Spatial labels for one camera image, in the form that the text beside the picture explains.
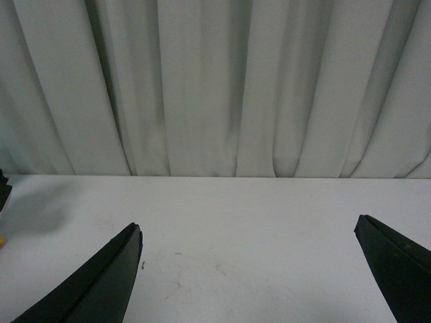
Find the white table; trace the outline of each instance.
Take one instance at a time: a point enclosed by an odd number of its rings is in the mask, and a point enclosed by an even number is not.
[[[134,221],[124,322],[395,322],[354,235],[370,214],[431,247],[431,181],[12,176],[0,322]]]

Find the curtain fold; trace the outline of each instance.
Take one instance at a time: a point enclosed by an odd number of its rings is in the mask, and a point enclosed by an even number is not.
[[[431,2],[0,1],[9,173],[431,178]]]

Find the black object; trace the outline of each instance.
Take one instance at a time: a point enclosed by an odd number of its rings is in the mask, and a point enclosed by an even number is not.
[[[142,232],[131,223],[13,323],[120,323],[135,283]]]
[[[431,322],[431,252],[369,215],[355,233],[397,322]]]
[[[7,185],[9,180],[3,175],[3,171],[0,170],[0,212],[6,204],[7,198],[11,194],[12,186]]]

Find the white backdrop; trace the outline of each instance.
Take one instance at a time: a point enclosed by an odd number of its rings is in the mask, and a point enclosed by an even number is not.
[[[431,1],[0,1],[8,173],[431,178]]]

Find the scuff mark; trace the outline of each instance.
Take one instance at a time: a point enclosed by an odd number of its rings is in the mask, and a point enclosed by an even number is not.
[[[178,282],[178,281],[172,281],[173,283],[176,283],[176,289],[171,293],[171,294],[169,294],[168,296],[166,296],[165,298],[164,298],[164,300],[165,301],[167,301],[168,299],[169,299],[169,297],[172,297],[177,291],[179,291],[180,290],[180,288],[181,288],[181,284]]]

